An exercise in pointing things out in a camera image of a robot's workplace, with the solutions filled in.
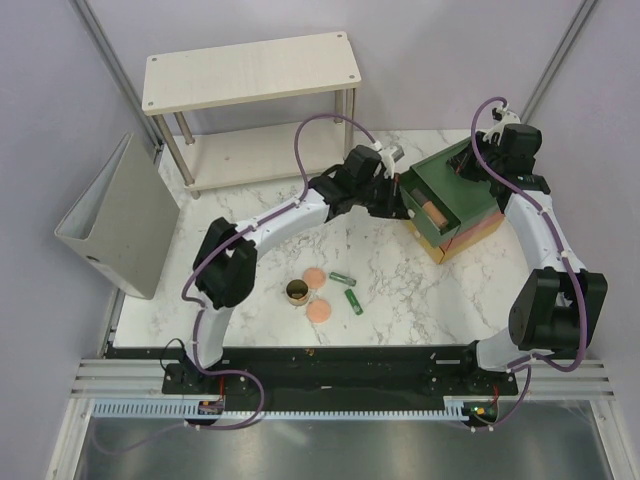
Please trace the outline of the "green drawer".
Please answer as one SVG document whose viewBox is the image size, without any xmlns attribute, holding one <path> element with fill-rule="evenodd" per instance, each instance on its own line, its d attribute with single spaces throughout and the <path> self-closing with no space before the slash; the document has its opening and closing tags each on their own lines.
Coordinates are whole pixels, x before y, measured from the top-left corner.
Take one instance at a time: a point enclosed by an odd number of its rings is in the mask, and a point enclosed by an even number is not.
<svg viewBox="0 0 640 480">
<path fill-rule="evenodd" d="M 426 183 L 411 177 L 402 179 L 400 187 L 412 223 L 432 246 L 440 246 L 454 237 L 460 220 Z"/>
</svg>

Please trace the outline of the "orange brown tube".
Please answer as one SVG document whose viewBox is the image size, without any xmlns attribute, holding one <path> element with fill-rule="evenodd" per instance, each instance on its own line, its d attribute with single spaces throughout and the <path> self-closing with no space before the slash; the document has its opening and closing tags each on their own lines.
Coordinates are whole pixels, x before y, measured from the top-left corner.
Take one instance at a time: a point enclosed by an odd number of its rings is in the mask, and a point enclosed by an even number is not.
<svg viewBox="0 0 640 480">
<path fill-rule="evenodd" d="M 446 216 L 422 191 L 420 191 L 419 189 L 413 189 L 411 191 L 411 195 L 421 206 L 422 210 L 426 213 L 429 220 L 438 230 L 442 230 L 448 225 L 448 219 L 446 218 Z"/>
</svg>

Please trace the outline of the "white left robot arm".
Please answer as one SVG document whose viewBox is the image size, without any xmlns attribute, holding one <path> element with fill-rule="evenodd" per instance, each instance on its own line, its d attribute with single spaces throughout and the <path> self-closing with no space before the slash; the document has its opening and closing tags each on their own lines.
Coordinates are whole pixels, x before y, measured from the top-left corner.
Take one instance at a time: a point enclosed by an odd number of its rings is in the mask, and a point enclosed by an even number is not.
<svg viewBox="0 0 640 480">
<path fill-rule="evenodd" d="M 306 181 L 301 194 L 260 216 L 231 223 L 213 221 L 196 254 L 181 299 L 198 306 L 192 334 L 185 346 L 190 364 L 185 382 L 198 393 L 216 388 L 223 341 L 234 309 L 251 294 L 257 263 L 290 238 L 347 214 L 355 206 L 370 216 L 405 220 L 409 217 L 399 187 L 396 163 L 400 146 L 358 145 L 347 159 Z"/>
</svg>

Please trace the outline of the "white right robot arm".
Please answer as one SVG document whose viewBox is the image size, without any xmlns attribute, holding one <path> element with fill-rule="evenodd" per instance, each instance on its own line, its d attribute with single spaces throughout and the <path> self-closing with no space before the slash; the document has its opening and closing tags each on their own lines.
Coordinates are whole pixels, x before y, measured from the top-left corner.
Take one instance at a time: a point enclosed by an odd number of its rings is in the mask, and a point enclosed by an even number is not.
<svg viewBox="0 0 640 480">
<path fill-rule="evenodd" d="M 458 368 L 467 392 L 483 392 L 494 371 L 514 371 L 532 361 L 570 372 L 578 368 L 593 337 L 608 284 L 589 271 L 569 246 L 553 210 L 550 188 L 533 172 L 541 132 L 511 112 L 500 113 L 486 132 L 448 161 L 466 181 L 487 184 L 516 232 L 529 276 L 516 297 L 507 326 L 476 346 L 476 359 Z"/>
</svg>

